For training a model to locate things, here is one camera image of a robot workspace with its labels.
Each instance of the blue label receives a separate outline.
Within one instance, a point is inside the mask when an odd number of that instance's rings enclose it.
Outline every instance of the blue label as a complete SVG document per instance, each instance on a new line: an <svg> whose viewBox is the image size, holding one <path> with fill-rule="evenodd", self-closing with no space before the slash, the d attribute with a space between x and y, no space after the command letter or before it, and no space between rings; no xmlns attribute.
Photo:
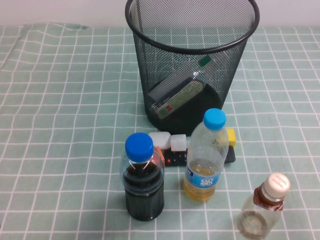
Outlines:
<svg viewBox="0 0 320 240"><path fill-rule="evenodd" d="M212 176L201 176L199 174L196 174L193 172L189 166L186 166L186 171L185 171L185 176L186 179L195 187L200 188L200 189L208 189L213 187L214 185L217 184L219 177L220 177L220 172L216 175Z"/></svg>

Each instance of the white bottle cap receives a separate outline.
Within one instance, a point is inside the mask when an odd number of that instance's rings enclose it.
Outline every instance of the white bottle cap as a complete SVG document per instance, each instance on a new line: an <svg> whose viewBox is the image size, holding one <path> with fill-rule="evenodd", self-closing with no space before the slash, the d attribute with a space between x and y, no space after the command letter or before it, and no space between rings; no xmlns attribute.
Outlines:
<svg viewBox="0 0 320 240"><path fill-rule="evenodd" d="M287 195L290 189L290 181L285 175L274 173L264 181L263 186L269 197L273 199L282 199Z"/></svg>
<svg viewBox="0 0 320 240"><path fill-rule="evenodd" d="M152 138L153 145L159 147L161 150L170 148L170 136L167 131L154 131L150 132L149 136Z"/></svg>
<svg viewBox="0 0 320 240"><path fill-rule="evenodd" d="M187 136L185 134L172 135L170 137L171 151L180 152L187 150Z"/></svg>

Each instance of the green tag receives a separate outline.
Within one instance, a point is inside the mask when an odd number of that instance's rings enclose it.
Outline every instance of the green tag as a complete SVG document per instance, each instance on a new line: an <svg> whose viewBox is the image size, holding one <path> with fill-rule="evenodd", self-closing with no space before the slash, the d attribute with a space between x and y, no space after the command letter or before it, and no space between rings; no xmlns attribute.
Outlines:
<svg viewBox="0 0 320 240"><path fill-rule="evenodd" d="M201 58L198 63L200 65L200 67L204 67L205 65L207 65L209 62L211 61L211 57L209 55L204 56L203 58Z"/></svg>

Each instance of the bottle with yellow liquid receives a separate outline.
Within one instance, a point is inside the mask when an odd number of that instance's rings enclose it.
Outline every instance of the bottle with yellow liquid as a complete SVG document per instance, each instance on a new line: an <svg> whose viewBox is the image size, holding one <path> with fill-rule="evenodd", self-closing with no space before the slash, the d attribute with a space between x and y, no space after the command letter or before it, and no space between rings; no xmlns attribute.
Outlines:
<svg viewBox="0 0 320 240"><path fill-rule="evenodd" d="M193 200L205 202L215 193L229 148L226 120L222 110L211 108L191 135L183 186Z"/></svg>

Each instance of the trash can rim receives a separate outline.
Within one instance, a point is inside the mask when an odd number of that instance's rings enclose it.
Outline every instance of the trash can rim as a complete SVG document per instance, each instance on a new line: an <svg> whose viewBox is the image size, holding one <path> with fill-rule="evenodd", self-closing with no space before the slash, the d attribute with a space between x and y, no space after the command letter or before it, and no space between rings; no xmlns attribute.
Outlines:
<svg viewBox="0 0 320 240"><path fill-rule="evenodd" d="M214 54L214 53L225 51L227 49L230 49L230 48L246 41L255 32L255 30L257 29L257 27L259 25L259 21L260 21L260 11L259 11L257 3L255 2L255 0L248 0L251 3L253 10L254 10L254 23L252 24L250 30L248 32L246 32L244 35L242 35L241 37L239 37L237 40L232 41L227 44L224 44L224 45L221 45L221 46L203 48L203 49L175 47L175 46L162 44L160 42L157 42L157 41L151 39L150 37L141 33L141 31L134 26L134 24L132 23L131 18L130 18L130 6L133 1L134 0L127 0L126 5L125 5L124 15L125 15L125 19L126 19L128 26L134 32L134 34L136 34L139 38L141 38L146 43L148 43L158 49L165 50L167 52L176 53L176 54L185 54L185 55L202 55L203 54L203 55L205 55L205 54Z"/></svg>

